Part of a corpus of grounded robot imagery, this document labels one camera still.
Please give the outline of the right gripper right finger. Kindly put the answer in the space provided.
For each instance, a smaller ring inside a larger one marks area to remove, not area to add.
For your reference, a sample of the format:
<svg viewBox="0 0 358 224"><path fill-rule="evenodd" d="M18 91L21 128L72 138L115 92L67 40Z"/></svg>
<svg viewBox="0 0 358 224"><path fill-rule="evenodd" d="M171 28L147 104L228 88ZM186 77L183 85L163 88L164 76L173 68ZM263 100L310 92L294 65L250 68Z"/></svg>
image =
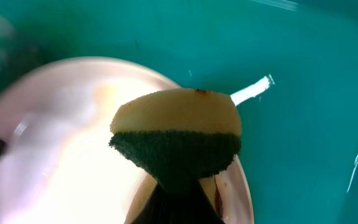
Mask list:
<svg viewBox="0 0 358 224"><path fill-rule="evenodd" d="M186 222L188 224L223 224L221 218L214 211L201 184L198 181L191 183L187 196Z"/></svg>

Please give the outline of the green and yellow sponge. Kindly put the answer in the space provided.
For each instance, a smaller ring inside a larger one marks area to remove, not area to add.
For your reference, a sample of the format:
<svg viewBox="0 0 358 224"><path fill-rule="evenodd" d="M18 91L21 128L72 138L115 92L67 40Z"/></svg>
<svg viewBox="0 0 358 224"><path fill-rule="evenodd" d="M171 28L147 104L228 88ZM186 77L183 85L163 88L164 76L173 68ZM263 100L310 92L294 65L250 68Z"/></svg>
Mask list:
<svg viewBox="0 0 358 224"><path fill-rule="evenodd" d="M131 223L157 184L170 196L170 222L187 223L187 196L198 181L224 221L217 175L241 150L241 119L229 95L177 88L157 91L122 105L111 125L109 145L145 170L126 215Z"/></svg>

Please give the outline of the white plate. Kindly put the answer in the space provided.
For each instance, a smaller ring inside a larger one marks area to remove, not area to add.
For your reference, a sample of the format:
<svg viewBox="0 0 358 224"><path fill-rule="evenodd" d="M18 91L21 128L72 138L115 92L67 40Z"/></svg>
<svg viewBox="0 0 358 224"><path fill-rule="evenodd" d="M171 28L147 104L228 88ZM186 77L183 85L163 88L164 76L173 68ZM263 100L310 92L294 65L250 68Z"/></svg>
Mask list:
<svg viewBox="0 0 358 224"><path fill-rule="evenodd" d="M127 223L145 170L111 148L124 104L181 88L118 59L74 58L40 67L0 96L0 223ZM238 155L216 177L224 223L253 223Z"/></svg>

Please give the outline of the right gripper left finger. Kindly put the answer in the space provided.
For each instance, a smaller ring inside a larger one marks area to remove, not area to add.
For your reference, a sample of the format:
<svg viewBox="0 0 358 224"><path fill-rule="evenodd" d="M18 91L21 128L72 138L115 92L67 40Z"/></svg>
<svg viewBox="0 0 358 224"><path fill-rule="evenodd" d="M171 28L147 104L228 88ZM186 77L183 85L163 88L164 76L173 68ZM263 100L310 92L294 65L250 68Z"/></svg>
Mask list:
<svg viewBox="0 0 358 224"><path fill-rule="evenodd" d="M170 196L157 184L145 206L131 224L168 224L170 222Z"/></svg>

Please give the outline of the teal plastic tray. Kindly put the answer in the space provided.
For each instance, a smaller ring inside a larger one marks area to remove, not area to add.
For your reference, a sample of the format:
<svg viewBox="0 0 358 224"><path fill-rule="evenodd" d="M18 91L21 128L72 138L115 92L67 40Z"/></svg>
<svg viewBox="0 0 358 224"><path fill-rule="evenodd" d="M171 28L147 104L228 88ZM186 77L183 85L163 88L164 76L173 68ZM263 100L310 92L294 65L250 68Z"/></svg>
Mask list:
<svg viewBox="0 0 358 224"><path fill-rule="evenodd" d="M0 0L0 92L70 57L152 68L240 105L257 223L358 223L358 1Z"/></svg>

